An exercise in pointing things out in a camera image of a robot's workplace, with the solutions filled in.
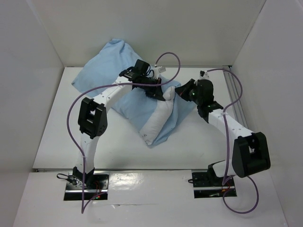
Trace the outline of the light blue pillowcase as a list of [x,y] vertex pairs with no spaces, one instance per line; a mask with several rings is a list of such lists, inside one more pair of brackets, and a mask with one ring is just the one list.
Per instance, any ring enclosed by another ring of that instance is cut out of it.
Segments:
[[[113,39],[85,64],[72,85],[83,93],[95,87],[112,84],[120,72],[134,66],[139,58],[140,56],[124,40]],[[164,83],[161,87],[163,93],[170,86],[179,87],[181,85],[177,81],[169,82],[162,75],[159,77]],[[126,118],[139,132],[154,111],[157,101],[147,97],[142,89],[134,88],[116,102],[112,108]],[[194,107],[194,103],[187,102],[175,94],[174,109],[169,118],[169,123],[174,124],[172,131],[192,112]],[[167,140],[172,131],[162,142]]]

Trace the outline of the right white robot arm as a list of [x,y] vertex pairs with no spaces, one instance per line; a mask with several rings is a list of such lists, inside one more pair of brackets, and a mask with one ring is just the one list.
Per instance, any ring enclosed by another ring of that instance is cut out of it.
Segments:
[[226,159],[209,165],[206,175],[209,184],[226,184],[233,176],[244,178],[271,167],[265,134],[245,128],[228,115],[215,101],[211,81],[191,79],[175,92],[185,101],[194,102],[200,117],[226,137]]

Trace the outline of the white pillow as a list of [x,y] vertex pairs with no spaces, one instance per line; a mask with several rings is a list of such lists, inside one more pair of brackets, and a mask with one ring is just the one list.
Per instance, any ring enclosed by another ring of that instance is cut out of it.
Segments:
[[175,86],[168,87],[163,96],[164,101],[157,101],[154,111],[140,129],[139,134],[148,146],[161,143],[174,128],[169,118],[174,109]]

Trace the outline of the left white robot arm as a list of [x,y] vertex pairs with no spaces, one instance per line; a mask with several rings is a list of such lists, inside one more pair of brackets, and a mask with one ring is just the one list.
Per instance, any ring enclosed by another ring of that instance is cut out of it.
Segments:
[[130,67],[122,71],[112,84],[100,86],[104,89],[101,94],[82,99],[78,116],[80,143],[72,139],[80,150],[80,159],[73,168],[72,175],[77,178],[76,182],[81,188],[87,189],[93,184],[94,156],[98,140],[107,129],[107,113],[110,108],[134,88],[140,88],[148,97],[164,103],[161,83],[161,78],[148,77],[146,73]]

